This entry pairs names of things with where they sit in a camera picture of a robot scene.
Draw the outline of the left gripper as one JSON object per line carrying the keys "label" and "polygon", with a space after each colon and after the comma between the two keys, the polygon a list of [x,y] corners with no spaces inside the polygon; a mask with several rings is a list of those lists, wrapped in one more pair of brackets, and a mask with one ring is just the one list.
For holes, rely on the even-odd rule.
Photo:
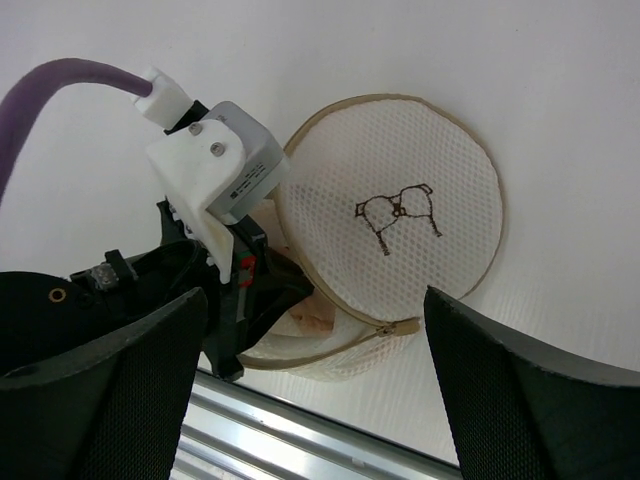
{"label": "left gripper", "polygon": [[232,235],[230,281],[220,280],[212,256],[168,200],[157,204],[160,246],[125,258],[111,250],[104,260],[70,275],[83,290],[82,306],[99,306],[122,326],[158,310],[192,289],[207,300],[201,350],[212,375],[234,382],[244,374],[240,354],[253,348],[289,309],[314,292],[303,274],[266,271],[267,236],[247,216],[223,229]]}

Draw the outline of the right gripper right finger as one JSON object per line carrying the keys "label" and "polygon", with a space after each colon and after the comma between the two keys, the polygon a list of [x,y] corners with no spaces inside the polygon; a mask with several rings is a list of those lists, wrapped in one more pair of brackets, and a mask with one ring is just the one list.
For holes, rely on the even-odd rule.
{"label": "right gripper right finger", "polygon": [[425,330],[465,479],[636,479],[639,374],[430,287]]}

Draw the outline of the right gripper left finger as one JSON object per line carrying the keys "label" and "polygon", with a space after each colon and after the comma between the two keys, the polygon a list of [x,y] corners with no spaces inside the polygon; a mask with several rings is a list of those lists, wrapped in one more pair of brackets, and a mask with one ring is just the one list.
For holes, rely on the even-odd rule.
{"label": "right gripper left finger", "polygon": [[167,479],[207,325],[193,289],[1,379],[4,479]]}

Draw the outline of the beige trim mesh laundry bag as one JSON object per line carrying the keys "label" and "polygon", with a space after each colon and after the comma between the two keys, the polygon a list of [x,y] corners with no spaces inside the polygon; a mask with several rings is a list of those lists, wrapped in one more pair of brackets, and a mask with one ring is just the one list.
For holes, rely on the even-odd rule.
{"label": "beige trim mesh laundry bag", "polygon": [[424,325],[426,289],[461,299],[484,280],[504,230],[503,188],[483,141],[426,100],[343,99],[285,147],[267,198],[298,267],[336,308],[321,338],[270,332],[248,370],[342,381],[396,356]]}

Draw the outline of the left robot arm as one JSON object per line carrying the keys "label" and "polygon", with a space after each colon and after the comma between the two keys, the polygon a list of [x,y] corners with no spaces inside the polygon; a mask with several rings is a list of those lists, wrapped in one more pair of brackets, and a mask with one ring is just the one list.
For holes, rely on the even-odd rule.
{"label": "left robot arm", "polygon": [[251,217],[228,231],[232,269],[222,283],[212,257],[173,206],[161,201],[157,207],[161,243],[148,253],[126,258],[111,250],[102,263],[69,278],[2,273],[2,373],[111,333],[200,288],[207,299],[202,350],[214,376],[235,381],[244,373],[241,354],[313,293],[301,268],[270,247]]}

